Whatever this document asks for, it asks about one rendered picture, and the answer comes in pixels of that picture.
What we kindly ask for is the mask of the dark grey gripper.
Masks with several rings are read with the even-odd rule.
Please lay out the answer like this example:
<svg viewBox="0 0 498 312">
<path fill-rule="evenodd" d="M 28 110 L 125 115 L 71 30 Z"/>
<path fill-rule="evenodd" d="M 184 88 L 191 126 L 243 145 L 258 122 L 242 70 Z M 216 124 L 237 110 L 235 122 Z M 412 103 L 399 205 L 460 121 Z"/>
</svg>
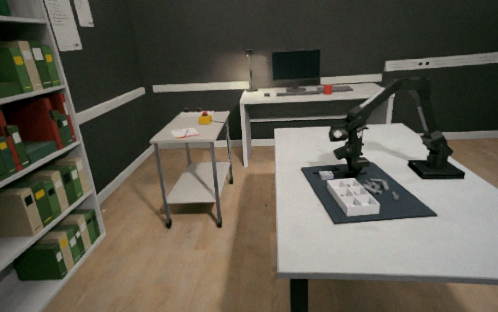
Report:
<svg viewBox="0 0 498 312">
<path fill-rule="evenodd" d="M 363 155 L 362 146 L 364 143 L 361 142 L 351 142 L 346 141 L 347 146 L 350 145 L 353 152 L 353 157 L 346 157 L 346 162 L 348 169 L 353 169 L 353 176 L 357 177 L 363 167 L 370 167 L 370 161 L 366 157 L 360 157 Z M 359 157 L 359 158 L 358 158 Z M 350 164 L 351 163 L 351 164 Z"/>
</svg>

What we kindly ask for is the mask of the white divided parts tray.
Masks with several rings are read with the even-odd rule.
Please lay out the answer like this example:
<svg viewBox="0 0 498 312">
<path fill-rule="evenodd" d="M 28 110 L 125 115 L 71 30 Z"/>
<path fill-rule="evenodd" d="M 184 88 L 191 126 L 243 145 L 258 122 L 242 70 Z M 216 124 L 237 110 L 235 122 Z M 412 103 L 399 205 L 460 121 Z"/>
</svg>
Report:
<svg viewBox="0 0 498 312">
<path fill-rule="evenodd" d="M 347 187 L 344 183 L 354 187 Z M 354 178 L 328 180 L 327 189 L 347 216 L 379 213 L 380 204 Z M 360 195 L 355 196 L 351 191 Z M 346 197 L 340 197 L 338 194 L 344 194 Z M 351 207 L 348 207 L 349 205 Z"/>
</svg>

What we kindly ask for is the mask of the white mounting block with black holes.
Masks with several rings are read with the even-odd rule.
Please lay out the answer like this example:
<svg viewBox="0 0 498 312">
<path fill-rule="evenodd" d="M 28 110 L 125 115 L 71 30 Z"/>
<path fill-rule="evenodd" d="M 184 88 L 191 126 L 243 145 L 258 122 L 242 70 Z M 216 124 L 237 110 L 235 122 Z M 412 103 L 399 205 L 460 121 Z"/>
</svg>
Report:
<svg viewBox="0 0 498 312">
<path fill-rule="evenodd" d="M 321 180 L 331 180 L 333 179 L 333 173 L 331 171 L 320 171 L 319 177 Z"/>
</svg>

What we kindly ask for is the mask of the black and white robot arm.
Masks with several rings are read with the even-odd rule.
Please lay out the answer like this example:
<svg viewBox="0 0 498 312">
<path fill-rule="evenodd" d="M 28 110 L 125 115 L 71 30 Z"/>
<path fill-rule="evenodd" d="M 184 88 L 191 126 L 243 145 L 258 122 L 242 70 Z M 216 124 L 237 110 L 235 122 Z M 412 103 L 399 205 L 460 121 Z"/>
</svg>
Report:
<svg viewBox="0 0 498 312">
<path fill-rule="evenodd" d="M 371 113 L 399 89 L 408 90 L 415 99 L 424 128 L 424 134 L 420 138 L 422 144 L 430 151 L 426 158 L 426 165 L 430 169 L 448 169 L 448 156 L 452 155 L 453 150 L 448 146 L 446 138 L 438 129 L 429 98 L 431 82 L 425 77 L 413 76 L 402 80 L 391 79 L 366 102 L 351 109 L 341 123 L 342 125 L 331 125 L 329 130 L 330 142 L 345 141 L 347 138 L 351 142 L 361 142 L 363 140 L 363 130 L 369 129 L 365 122 Z M 334 149 L 333 153 L 338 160 L 344 159 L 348 155 L 353 157 L 352 148 L 350 145 L 347 146 L 346 142 L 344 146 Z"/>
</svg>

